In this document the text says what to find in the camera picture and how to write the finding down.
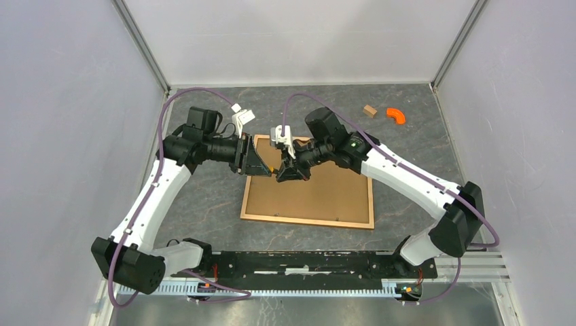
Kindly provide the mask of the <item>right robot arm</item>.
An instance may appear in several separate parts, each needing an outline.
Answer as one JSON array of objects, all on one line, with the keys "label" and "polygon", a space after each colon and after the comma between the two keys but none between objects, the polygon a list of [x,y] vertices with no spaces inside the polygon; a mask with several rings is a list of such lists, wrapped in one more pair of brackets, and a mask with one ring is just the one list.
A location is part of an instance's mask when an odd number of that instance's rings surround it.
[{"label": "right robot arm", "polygon": [[278,182],[311,177],[311,169],[328,161],[379,181],[423,208],[435,220],[415,236],[408,236],[392,259],[401,277],[415,273],[426,260],[446,254],[462,257],[473,245],[482,226],[484,204],[481,188],[444,180],[403,160],[378,139],[364,132],[349,132],[327,107],[310,112],[305,123],[312,134],[296,140],[289,126],[270,130],[271,145],[281,151]]}]

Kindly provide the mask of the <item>wooden picture frame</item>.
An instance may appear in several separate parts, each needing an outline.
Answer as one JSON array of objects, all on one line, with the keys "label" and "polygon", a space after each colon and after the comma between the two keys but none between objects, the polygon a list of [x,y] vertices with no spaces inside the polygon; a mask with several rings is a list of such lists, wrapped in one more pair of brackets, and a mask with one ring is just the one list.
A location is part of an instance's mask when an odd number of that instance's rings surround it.
[{"label": "wooden picture frame", "polygon": [[332,161],[311,168],[308,181],[279,183],[275,176],[247,178],[240,218],[372,230],[372,179]]}]

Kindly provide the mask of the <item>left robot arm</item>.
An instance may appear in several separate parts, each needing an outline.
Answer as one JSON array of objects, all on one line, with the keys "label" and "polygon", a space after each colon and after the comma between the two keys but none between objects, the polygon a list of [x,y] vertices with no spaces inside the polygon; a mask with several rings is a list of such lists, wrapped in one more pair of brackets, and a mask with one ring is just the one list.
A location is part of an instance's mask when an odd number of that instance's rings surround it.
[{"label": "left robot arm", "polygon": [[127,216],[108,238],[98,237],[92,243],[91,252],[110,295],[116,284],[151,294],[165,276],[189,269],[202,277],[212,271],[209,244],[182,240],[155,249],[154,241],[176,195],[203,162],[224,162],[239,175],[271,175],[256,152],[253,136],[242,129],[254,120],[254,113],[238,104],[232,110],[234,132],[223,136],[217,130],[223,121],[220,112],[191,107],[186,123],[162,140],[153,170]]}]

